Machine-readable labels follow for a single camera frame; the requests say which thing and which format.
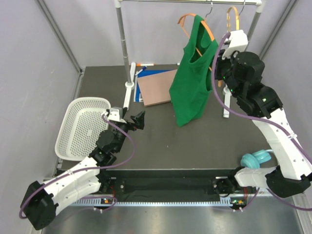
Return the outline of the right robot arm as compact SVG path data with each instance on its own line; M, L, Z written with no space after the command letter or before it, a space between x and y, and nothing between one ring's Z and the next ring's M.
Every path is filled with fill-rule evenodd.
M278 165L271 168L236 168L229 175L228 188L239 193L245 187L269 189L280 198L306 191L312 180L312 160L304 152L290 127L276 91L264 85L264 62L253 52L224 49L217 52L212 77L225 82L247 118L261 131L275 154Z

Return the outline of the green tank top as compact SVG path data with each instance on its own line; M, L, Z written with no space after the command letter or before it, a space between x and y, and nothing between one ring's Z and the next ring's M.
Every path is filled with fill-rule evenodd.
M177 69L173 83L169 89L171 103L179 127L202 117L209 95L213 90L209 86L207 76L194 73L195 68L187 64Z

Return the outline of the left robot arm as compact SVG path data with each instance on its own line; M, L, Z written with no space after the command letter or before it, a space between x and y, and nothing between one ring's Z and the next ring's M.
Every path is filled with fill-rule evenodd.
M102 115L109 125L99 134L91 153L77 165L57 177L31 183L20 205L19 218L27 219L35 230L48 226L65 208L90 194L109 191L111 182L107 169L117 167L116 154L125 139L133 142L129 131L143 130L145 111L131 116L127 121L126 108L110 108Z

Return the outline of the orange clothes hanger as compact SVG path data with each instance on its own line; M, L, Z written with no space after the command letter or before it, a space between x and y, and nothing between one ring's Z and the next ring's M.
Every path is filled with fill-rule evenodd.
M193 27L189 34L185 27L185 19L193 17ZM187 64L195 68L194 73L207 76L208 85L211 85L212 63L218 48L213 33L206 23L206 19L194 13L187 13L180 17L178 24L181 26L187 37L188 44L184 48L184 55L180 67L184 68Z

